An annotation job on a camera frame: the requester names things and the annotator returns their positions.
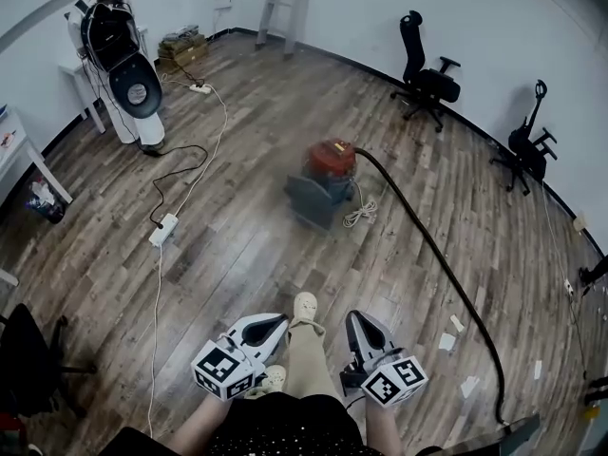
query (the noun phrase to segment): woman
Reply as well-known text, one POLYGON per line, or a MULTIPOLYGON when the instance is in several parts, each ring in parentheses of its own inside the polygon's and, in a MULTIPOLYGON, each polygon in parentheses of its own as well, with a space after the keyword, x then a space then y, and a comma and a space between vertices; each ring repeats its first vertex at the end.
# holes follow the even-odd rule
POLYGON ((393 410, 366 398, 367 444, 342 405, 327 369, 325 330, 314 322, 316 298, 295 298, 289 328, 285 393, 221 402, 207 395, 175 433, 169 447, 181 456, 200 454, 403 454, 393 410))
MULTIPOLYGON (((88 8, 96 3, 105 3, 112 6, 127 6, 132 12, 131 2, 129 0, 82 0, 88 8)), ((69 36, 76 47, 78 56, 81 59, 86 57, 85 46, 81 36, 81 24, 83 22, 83 12, 75 5, 72 12, 69 14, 68 31, 69 36)), ((120 105, 114 100, 112 91, 109 86, 107 73, 99 70, 91 63, 84 63, 85 72, 91 85, 97 88, 96 94, 104 100, 105 107, 110 115, 114 129, 118 134, 122 143, 133 143, 141 141, 142 150, 158 150, 163 145, 164 127, 158 114, 154 114, 149 118, 140 120, 131 117, 120 105)))

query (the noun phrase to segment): white pants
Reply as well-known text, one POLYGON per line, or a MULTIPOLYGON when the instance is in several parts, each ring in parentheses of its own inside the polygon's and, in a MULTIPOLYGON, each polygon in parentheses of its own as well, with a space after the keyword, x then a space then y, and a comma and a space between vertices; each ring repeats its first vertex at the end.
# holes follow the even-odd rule
POLYGON ((133 143, 140 139, 142 145, 156 145, 164 139, 164 126, 158 113, 144 119, 133 118, 114 99, 107 73, 99 71, 98 74, 98 70, 89 63, 86 63, 86 72, 95 94, 104 100, 110 120, 122 143, 133 143))

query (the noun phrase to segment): ladder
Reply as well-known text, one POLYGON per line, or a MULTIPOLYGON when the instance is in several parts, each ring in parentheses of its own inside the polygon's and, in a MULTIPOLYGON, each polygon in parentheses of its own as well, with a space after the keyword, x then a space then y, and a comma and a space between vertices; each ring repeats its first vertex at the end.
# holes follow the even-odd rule
POLYGON ((259 22, 259 31, 257 32, 256 49, 262 48, 266 44, 268 31, 270 30, 270 21, 273 13, 278 7, 286 7, 290 9, 289 28, 285 34, 285 58, 292 57, 295 50, 295 42, 300 26, 303 24, 303 17, 308 7, 308 0, 294 0, 293 3, 282 2, 281 0, 266 0, 262 18, 259 22))

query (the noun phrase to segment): wooden floor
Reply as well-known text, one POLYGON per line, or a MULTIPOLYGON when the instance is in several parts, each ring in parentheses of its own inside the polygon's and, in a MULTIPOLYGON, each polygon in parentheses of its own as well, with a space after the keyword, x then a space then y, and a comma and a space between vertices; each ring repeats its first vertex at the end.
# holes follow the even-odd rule
MULTIPOLYGON (((357 171, 364 195, 379 205, 374 224, 363 220, 346 230, 337 221, 324 236, 290 214, 286 175, 298 171, 307 145, 340 137, 386 165, 474 300, 503 361, 504 418, 541 414, 542 433, 527 453, 575 454, 585 431, 585 382, 558 259, 574 281, 579 266, 599 259, 587 239, 550 199, 556 251, 541 187, 533 184, 527 198, 520 190, 506 194, 509 176, 488 164, 496 151, 464 125, 445 118, 438 135, 424 115, 404 122, 405 106, 390 100, 390 85, 329 57, 302 51, 284 62, 278 45, 253 49, 249 36, 226 36, 204 63, 189 68, 217 89, 229 122, 217 160, 164 248, 157 438, 166 441, 205 395, 189 369, 202 345, 244 314, 290 314, 302 290, 318 296, 336 383, 350 360, 343 320, 355 308, 386 322, 422 363, 430 383, 397 412, 407 455, 497 429, 497 377, 484 341, 375 169, 360 160, 357 171), (453 314, 466 325, 462 334, 449 320, 453 314), (453 352, 438 351, 442 333, 457 335, 453 352), (460 385, 469 375, 481 382, 465 400, 460 385)), ((213 150, 224 121, 217 98, 164 86, 167 146, 213 150)), ((147 431, 159 262, 147 240, 153 230, 147 216, 159 200, 151 181, 199 159, 197 151, 145 157, 120 144, 103 118, 109 127, 103 136, 90 121, 81 123, 48 158, 75 198, 63 222, 52 226, 24 210, 24 190, 0 224, 0 265, 22 280, 13 290, 0 287, 2 314, 25 302, 46 336, 66 315, 66 361, 92 359, 100 369, 71 379, 86 419, 62 403, 59 413, 28 421, 31 440, 51 455, 97 454, 123 426, 147 431)), ((161 183, 168 202, 159 217, 175 212, 196 175, 161 183)), ((603 374, 608 352, 608 323, 599 313, 604 299, 598 289, 580 310, 590 377, 603 374)), ((360 420, 362 409, 355 405, 351 413, 360 420)))

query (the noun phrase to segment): white wall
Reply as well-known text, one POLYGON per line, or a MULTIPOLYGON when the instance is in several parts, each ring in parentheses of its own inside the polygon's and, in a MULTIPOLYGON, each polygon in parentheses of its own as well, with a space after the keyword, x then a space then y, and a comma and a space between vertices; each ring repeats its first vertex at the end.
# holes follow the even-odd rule
MULTIPOLYGON (((242 27, 257 29, 263 1, 237 0, 242 27)), ((554 147, 559 160, 549 160, 547 183, 575 212, 584 211, 592 235, 608 251, 608 61, 593 5, 590 0, 311 0, 301 40, 401 79, 407 54, 398 22, 418 10, 427 64, 437 67, 445 55, 463 65, 450 71, 462 86, 452 107, 502 143, 529 115, 536 80, 545 80, 549 93, 537 128, 549 127, 559 140, 554 147)))
MULTIPOLYGON (((49 0, 0 0, 0 35, 49 0)), ((163 35, 196 23, 200 31, 213 29, 213 0, 133 0, 136 20, 148 27, 148 45, 156 53, 163 35)), ((34 143, 43 150, 80 113, 73 86, 57 64, 74 48, 67 36, 67 6, 45 18, 0 53, 0 104, 18 110, 34 143)), ((218 20, 217 31, 233 27, 230 12, 218 20)), ((0 202, 29 163, 16 163, 0 181, 0 202)))

